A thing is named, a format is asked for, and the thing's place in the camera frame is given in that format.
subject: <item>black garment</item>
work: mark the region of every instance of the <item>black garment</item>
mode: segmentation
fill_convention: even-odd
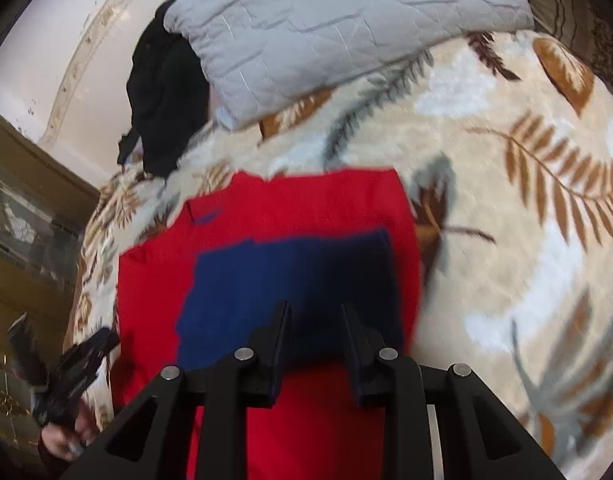
[[[144,170],[163,177],[176,169],[190,137],[206,124],[210,89],[189,41],[164,30],[164,15],[173,2],[155,11],[136,46],[126,83],[135,132],[120,140],[120,163],[139,136]]]

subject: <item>metal bolt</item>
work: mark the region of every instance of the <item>metal bolt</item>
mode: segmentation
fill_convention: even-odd
[[[243,346],[242,348],[238,348],[235,351],[235,358],[238,361],[248,361],[251,357],[253,357],[254,354],[255,352],[253,350],[247,348],[246,346]]]
[[[395,348],[382,348],[379,352],[378,355],[380,356],[380,358],[384,359],[385,361],[392,361],[393,359],[395,359],[397,357],[397,350]]]
[[[160,372],[160,377],[165,381],[171,381],[180,375],[180,369],[177,366],[168,366]]]
[[[464,363],[457,363],[453,365],[453,373],[459,377],[467,377],[471,375],[471,367]]]

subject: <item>white wall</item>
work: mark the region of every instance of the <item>white wall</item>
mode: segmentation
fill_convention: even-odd
[[[130,127],[131,55],[164,0],[33,0],[0,48],[0,114],[94,186]]]

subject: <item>folded blue cloth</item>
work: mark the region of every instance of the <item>folded blue cloth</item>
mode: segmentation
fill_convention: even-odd
[[[403,341],[400,295],[389,233],[344,238],[299,237],[245,241],[202,254],[176,331],[178,364],[187,370],[215,363],[269,324],[279,301],[289,301],[289,367],[343,355],[340,306],[352,303],[365,326],[387,343]]]

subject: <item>person's hand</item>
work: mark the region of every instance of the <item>person's hand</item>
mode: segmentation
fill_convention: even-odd
[[[95,416],[82,399],[78,404],[75,431],[48,424],[42,428],[44,446],[53,456],[72,462],[82,454],[82,442],[93,440],[99,433]]]

